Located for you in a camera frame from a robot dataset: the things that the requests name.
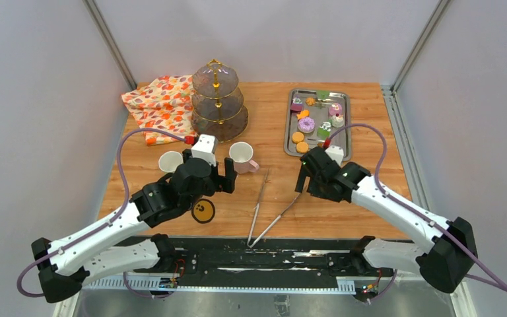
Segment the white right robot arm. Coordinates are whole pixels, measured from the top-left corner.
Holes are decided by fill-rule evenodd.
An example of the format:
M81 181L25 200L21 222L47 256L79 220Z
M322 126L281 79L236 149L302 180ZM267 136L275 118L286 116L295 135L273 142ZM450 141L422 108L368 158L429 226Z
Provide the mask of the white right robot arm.
M450 221L415 205L378 181L355 162L344 166L321 147L300 157L296 192L363 207L403 231L410 242L364 236L349 252L359 275L391 268L418 273L432 287L453 293L474 264L477 248L471 224Z

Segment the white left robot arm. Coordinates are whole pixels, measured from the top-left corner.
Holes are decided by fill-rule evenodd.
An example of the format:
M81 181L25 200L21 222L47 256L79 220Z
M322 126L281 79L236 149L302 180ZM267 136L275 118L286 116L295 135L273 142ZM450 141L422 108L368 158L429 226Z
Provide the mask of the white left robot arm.
M184 153L183 163L173 173L144 185L107 217L65 238L39 238L32 243L48 303L68 299L109 275L150 268L167 273L174 268L176 251L165 234L130 246L119 246L119 242L182 216L202 197L234 191L237 173L231 158L225 158L221 176L217 164L193 157L190 150Z

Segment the white cup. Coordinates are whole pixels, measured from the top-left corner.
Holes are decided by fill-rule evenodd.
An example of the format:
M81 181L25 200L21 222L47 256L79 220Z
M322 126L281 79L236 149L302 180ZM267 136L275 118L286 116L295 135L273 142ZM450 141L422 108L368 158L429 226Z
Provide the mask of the white cup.
M162 154L158 160L158 167L161 171L175 172L177 167L183 163L183 156L176 151L168 151Z

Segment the pink mug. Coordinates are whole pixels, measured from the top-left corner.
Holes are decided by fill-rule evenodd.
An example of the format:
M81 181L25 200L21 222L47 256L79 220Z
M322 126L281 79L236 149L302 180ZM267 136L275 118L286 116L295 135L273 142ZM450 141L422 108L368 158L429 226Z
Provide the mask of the pink mug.
M247 142L236 142L229 148L229 156L234 161L234 169L239 174L257 172L259 165L253 159L253 147Z

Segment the green square cake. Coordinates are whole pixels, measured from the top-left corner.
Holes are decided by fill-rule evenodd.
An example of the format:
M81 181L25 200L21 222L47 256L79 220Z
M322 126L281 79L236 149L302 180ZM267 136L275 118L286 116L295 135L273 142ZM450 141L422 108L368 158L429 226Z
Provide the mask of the green square cake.
M324 121L320 124L317 130L317 136L320 139L327 139L331 134L332 124L330 121Z

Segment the three-tier glass cake stand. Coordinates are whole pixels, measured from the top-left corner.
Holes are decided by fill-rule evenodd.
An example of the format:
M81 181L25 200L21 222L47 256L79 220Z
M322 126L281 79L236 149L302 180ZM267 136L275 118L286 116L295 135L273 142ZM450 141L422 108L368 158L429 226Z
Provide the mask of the three-tier glass cake stand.
M237 72L212 59L192 75L191 126L220 142L237 138L247 127L249 112Z

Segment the floral orange cloth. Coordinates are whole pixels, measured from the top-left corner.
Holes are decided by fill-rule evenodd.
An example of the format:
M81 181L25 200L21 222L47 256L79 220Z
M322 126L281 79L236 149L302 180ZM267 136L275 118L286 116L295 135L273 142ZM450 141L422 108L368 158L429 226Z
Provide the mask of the floral orange cloth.
M145 131L148 146L173 143L177 137L195 136L191 126L193 85L191 75L161 76L121 96L128 112L140 128L155 128L171 133Z

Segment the metal serving tray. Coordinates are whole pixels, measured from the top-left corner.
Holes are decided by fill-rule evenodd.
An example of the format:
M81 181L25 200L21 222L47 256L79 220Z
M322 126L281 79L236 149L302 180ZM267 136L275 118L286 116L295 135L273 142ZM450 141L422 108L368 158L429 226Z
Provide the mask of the metal serving tray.
M304 133L304 142L309 144L310 149L322 146L326 139L320 139L317 136L317 130L320 124L324 121L330 121L330 116L328 114L328 107L332 103L340 103L343 106L343 114L345 117L345 125L351 122L351 99L344 92L333 92L329 91L329 98L323 102L320 102L316 98L316 91L314 89L306 89L306 88L294 88L290 91L288 98L288 110L286 115L285 122L285 140L283 149L286 154L290 156L300 157L303 154L296 152L296 144L294 144L290 140L290 136L299 131L297 128L297 113L290 111L290 103L293 98L301 98L304 104L304 109L308 109L310 111L310 117L315 121L315 129L312 133ZM307 106L305 101L307 98L312 97L316 99L316 103L314 106ZM352 141L351 141L351 133L348 129L340 131L340 128L335 128L332 126L330 137L331 143L330 145L336 145L343 148L345 152L345 157L343 159L344 162L350 160L352 157Z

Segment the white cream cupcake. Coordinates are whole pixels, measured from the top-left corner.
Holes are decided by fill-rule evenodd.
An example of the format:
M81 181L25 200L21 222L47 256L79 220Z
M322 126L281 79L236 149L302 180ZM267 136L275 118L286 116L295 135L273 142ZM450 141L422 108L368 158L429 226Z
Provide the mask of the white cream cupcake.
M335 128L340 128L345 125L345 117L342 114L335 114L330 117L331 125Z

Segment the magenta square cake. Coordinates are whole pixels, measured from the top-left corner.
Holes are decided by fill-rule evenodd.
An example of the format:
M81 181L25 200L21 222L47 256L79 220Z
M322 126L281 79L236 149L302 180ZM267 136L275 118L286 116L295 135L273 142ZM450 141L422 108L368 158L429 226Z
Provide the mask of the magenta square cake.
M291 112L301 112L304 109L304 104L301 98L293 98L290 103Z

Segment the small orange flower cookie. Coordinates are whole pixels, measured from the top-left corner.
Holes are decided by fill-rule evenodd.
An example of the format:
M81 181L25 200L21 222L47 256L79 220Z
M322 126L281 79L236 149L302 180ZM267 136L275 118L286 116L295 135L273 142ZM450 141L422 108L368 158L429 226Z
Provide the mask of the small orange flower cookie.
M312 98L312 97L309 97L309 98L306 99L305 103L306 103L307 106L314 106L315 103L316 103L316 99Z

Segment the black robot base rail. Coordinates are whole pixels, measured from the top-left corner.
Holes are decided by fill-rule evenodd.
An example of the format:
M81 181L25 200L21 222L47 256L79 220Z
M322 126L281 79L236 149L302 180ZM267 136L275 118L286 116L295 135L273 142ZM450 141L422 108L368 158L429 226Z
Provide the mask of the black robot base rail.
M267 238L253 248L245 238L172 236L184 271L180 284L197 287L330 289L340 277L386 284L391 268L352 260L356 239Z

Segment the aluminium frame post right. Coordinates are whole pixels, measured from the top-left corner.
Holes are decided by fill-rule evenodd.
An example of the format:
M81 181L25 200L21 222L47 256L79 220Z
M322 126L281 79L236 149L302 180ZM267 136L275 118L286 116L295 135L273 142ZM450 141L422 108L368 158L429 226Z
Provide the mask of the aluminium frame post right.
M432 36L435 31L438 23L441 21L444 13L451 5L451 0L439 0L436 3L434 10L432 11L430 17L428 18L424 28L419 34L417 41L413 45L409 55L404 61L399 73L397 74L393 84L390 86L390 91L392 94L396 94L397 91L401 88L403 83L405 82L409 72L412 70L414 64L419 58L422 50L426 46L429 38Z

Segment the aluminium frame post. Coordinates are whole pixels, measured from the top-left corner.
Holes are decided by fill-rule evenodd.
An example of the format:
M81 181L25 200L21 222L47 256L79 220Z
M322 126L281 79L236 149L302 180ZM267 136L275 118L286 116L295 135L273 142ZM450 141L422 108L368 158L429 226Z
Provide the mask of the aluminium frame post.
M135 80L113 34L110 31L108 23L106 22L98 3L95 0L82 0L82 2L85 5L91 19L94 21L98 32L110 51L119 72L127 83L127 86L130 89L137 88L137 81Z
M432 36L435 31L438 23L441 21L444 13L451 5L451 0L439 0L436 3L434 10L432 11L430 17L428 18L424 28L419 34L417 41L413 45L409 55L404 61L399 73L397 74L393 84L390 86L390 91L392 94L396 94L397 91L401 88L403 83L405 82L409 72L412 70L414 64L419 58L422 50L426 46L429 38Z

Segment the aluminium frame post left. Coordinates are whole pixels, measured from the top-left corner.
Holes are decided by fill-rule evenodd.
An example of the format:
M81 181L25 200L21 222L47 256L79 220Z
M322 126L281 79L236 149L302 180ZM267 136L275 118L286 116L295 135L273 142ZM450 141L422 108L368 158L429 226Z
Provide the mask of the aluminium frame post left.
M82 0L82 2L85 5L91 19L94 21L98 32L110 51L119 72L127 83L127 86L130 89L137 88L137 81L135 80L113 34L110 31L108 23L106 22L98 3L95 0Z

